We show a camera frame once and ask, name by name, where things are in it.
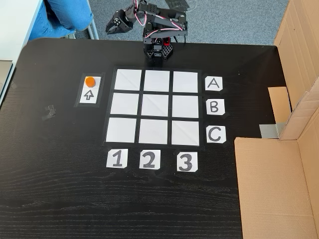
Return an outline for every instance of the black table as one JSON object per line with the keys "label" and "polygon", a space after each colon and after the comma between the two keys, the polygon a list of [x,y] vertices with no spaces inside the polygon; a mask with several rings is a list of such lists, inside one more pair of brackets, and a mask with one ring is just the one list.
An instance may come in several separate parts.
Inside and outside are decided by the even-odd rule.
{"label": "black table", "polygon": [[[222,76],[224,144],[205,144],[198,171],[176,171],[175,149],[161,169],[106,168],[102,138],[114,67],[194,69]],[[83,73],[105,72],[99,107],[74,107]],[[40,39],[24,47],[0,110],[0,238],[242,238],[235,137],[261,137],[275,123],[268,87],[285,86],[274,46],[175,44],[149,62],[142,42]],[[43,120],[54,105],[54,118]]]}

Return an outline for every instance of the orange ball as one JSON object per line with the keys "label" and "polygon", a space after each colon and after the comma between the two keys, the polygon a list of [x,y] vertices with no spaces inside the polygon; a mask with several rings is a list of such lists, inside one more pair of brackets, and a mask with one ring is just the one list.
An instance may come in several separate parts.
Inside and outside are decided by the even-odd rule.
{"label": "orange ball", "polygon": [[95,80],[92,76],[88,76],[85,78],[85,84],[88,86],[88,87],[93,87],[95,86]]}

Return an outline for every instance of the cardboard flap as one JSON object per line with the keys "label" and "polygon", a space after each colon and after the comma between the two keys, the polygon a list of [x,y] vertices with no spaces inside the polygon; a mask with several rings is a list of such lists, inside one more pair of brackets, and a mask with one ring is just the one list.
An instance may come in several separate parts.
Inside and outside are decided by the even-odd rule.
{"label": "cardboard flap", "polygon": [[298,144],[319,237],[319,109],[311,117]]}
{"label": "cardboard flap", "polygon": [[291,110],[286,87],[269,87],[269,96],[276,123],[287,122]]}
{"label": "cardboard flap", "polygon": [[292,108],[319,76],[319,0],[290,0],[275,40]]}
{"label": "cardboard flap", "polygon": [[280,140],[298,139],[310,118],[319,107],[319,81],[316,80],[310,92],[305,92],[291,114]]}
{"label": "cardboard flap", "polygon": [[296,140],[236,138],[244,239],[318,239]]}

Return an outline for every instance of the person's leg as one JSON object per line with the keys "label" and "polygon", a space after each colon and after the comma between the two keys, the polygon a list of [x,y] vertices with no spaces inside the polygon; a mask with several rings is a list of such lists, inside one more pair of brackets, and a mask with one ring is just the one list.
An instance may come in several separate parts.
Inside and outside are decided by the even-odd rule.
{"label": "person's leg", "polygon": [[31,30],[29,40],[40,37],[62,37],[73,32],[73,30],[64,28],[54,16],[48,17],[45,4],[42,2]]}
{"label": "person's leg", "polygon": [[93,19],[87,0],[48,0],[48,3],[66,29],[82,31]]}

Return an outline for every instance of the black tape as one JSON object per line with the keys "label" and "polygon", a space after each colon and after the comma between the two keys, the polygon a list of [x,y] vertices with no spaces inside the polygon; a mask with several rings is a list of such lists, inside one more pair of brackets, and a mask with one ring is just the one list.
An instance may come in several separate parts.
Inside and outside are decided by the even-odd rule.
{"label": "black tape", "polygon": [[189,8],[186,0],[165,0],[170,9],[186,12]]}
{"label": "black tape", "polygon": [[53,105],[49,105],[44,108],[46,111],[49,111],[49,114],[46,116],[42,116],[42,120],[48,120],[50,118],[55,117],[55,108]]}

